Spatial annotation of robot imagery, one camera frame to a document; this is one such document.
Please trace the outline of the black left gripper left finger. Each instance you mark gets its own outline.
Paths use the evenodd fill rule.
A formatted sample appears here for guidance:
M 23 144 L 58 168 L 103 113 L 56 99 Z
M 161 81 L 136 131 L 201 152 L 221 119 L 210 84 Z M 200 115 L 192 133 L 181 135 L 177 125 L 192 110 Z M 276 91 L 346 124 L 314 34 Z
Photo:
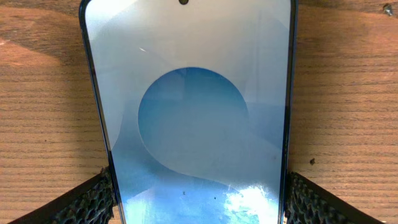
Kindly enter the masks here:
M 110 171 L 101 172 L 10 224 L 108 224 L 117 205 Z

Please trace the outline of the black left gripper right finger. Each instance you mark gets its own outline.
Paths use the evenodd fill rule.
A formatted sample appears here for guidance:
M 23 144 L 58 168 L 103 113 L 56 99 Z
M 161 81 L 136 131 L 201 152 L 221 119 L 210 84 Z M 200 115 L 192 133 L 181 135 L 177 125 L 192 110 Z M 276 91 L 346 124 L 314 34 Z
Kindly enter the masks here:
M 382 224 L 296 172 L 287 174 L 285 192 L 287 224 Z

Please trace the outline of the blue Samsung Galaxy smartphone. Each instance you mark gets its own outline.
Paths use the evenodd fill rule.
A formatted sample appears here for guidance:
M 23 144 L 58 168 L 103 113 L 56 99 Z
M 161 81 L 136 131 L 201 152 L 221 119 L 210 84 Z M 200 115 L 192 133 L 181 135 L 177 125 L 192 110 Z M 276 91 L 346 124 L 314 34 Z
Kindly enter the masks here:
M 89 0 L 123 223 L 281 223 L 297 3 Z

